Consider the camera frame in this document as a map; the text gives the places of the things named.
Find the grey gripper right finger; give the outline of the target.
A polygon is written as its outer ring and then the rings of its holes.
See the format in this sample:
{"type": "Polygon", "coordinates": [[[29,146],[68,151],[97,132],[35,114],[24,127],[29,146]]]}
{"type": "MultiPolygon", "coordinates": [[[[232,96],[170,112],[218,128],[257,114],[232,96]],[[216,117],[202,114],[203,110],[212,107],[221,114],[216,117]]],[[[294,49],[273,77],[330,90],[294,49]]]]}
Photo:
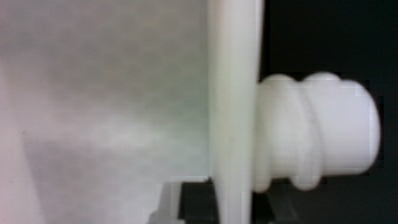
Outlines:
{"type": "Polygon", "coordinates": [[[285,194],[278,191],[251,196],[251,224],[289,224],[296,221],[296,212],[285,194]]]}

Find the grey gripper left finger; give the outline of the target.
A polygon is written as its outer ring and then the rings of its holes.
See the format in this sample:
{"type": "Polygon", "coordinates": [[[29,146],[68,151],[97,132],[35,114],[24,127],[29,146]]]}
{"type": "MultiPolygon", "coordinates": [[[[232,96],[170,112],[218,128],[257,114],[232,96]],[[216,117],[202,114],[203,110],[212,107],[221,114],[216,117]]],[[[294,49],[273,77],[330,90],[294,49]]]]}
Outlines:
{"type": "Polygon", "coordinates": [[[212,183],[209,180],[163,184],[150,224],[212,224],[212,183]]]}

